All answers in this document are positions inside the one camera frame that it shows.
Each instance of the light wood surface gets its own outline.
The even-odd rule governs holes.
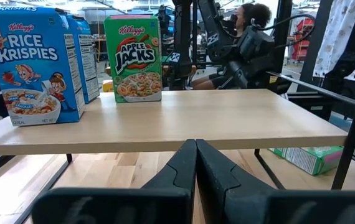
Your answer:
[[[1,120],[0,155],[175,151],[187,139],[217,149],[338,146],[346,135],[268,90],[164,91],[160,102],[122,104],[102,93],[78,123]]]
[[[253,155],[253,150],[222,151],[247,172],[275,187]],[[288,189],[329,189],[335,171],[312,177],[270,151],[260,151]],[[74,162],[55,187],[141,187],[152,178],[174,152],[141,152],[73,155]],[[65,161],[64,155],[17,156],[0,168],[0,224],[17,220],[45,183]],[[352,161],[344,190],[355,190]],[[201,201],[196,191],[193,223],[203,224]]]

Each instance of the black shorts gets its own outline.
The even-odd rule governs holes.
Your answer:
[[[209,75],[209,80],[212,82],[215,88],[220,87],[223,85],[229,78],[224,76],[224,75],[218,75],[218,74],[212,74]],[[226,86],[225,89],[231,89],[234,88],[234,80],[231,80]]]

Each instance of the black metal frame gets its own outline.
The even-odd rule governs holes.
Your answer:
[[[339,102],[342,102],[342,103],[344,103],[344,104],[346,104],[346,105],[348,105],[348,106],[350,106],[350,107],[355,109],[355,100],[350,99],[350,98],[348,98],[346,96],[339,95],[337,93],[334,93],[334,92],[329,91],[329,90],[325,90],[323,88],[314,86],[314,85],[309,84],[309,83],[305,83],[305,82],[302,82],[302,81],[299,81],[299,80],[295,80],[294,78],[290,78],[288,76],[281,75],[279,73],[269,72],[269,74],[274,75],[276,77],[283,78],[283,79],[288,80],[288,81],[290,81],[292,83],[296,83],[298,85],[305,86],[305,87],[307,87],[309,89],[317,91],[321,95],[334,98],[335,100],[338,100]],[[335,174],[335,177],[334,177],[333,184],[331,186],[331,190],[340,190],[340,189],[342,189],[342,186],[343,186],[344,181],[345,181],[346,174],[348,173],[349,165],[350,165],[351,160],[352,160],[354,149],[355,149],[355,115],[354,115],[354,118],[353,118],[353,121],[352,121],[352,125],[351,125],[351,127],[349,129],[348,136],[346,137],[346,140],[345,140],[345,143],[344,143],[343,153],[342,153],[341,159],[339,160],[338,168],[337,168],[337,171],[336,171],[336,174]],[[277,178],[277,176],[273,173],[271,168],[267,165],[267,163],[263,160],[263,158],[259,154],[259,149],[256,149],[254,154],[255,154],[255,157],[258,159],[259,163],[261,163],[263,168],[266,170],[267,174],[272,179],[272,181],[276,185],[276,187],[278,187],[279,189],[285,189],[284,186],[282,185],[282,183]]]
[[[44,195],[46,192],[48,192],[54,186],[54,184],[58,181],[58,179],[61,177],[61,175],[67,169],[67,167],[72,163],[72,155],[66,154],[66,156],[67,156],[67,161],[64,162],[64,164],[60,167],[60,169],[46,183],[44,188],[39,192],[39,194],[29,204],[29,206],[23,211],[21,216],[14,222],[14,224],[23,224],[27,220],[27,218],[31,215],[32,207],[34,206],[34,202],[36,201],[36,199],[41,197],[42,195]]]

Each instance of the wooden table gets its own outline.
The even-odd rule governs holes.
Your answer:
[[[268,90],[164,91],[161,102],[116,104],[102,93],[78,123],[0,121],[0,155],[175,151],[187,139],[217,149],[338,146],[347,133]]]

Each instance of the curly hair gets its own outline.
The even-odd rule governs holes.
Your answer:
[[[255,19],[255,23],[264,28],[272,16],[269,7],[264,4],[246,3],[241,7],[244,10],[245,27],[251,24],[251,19]]]

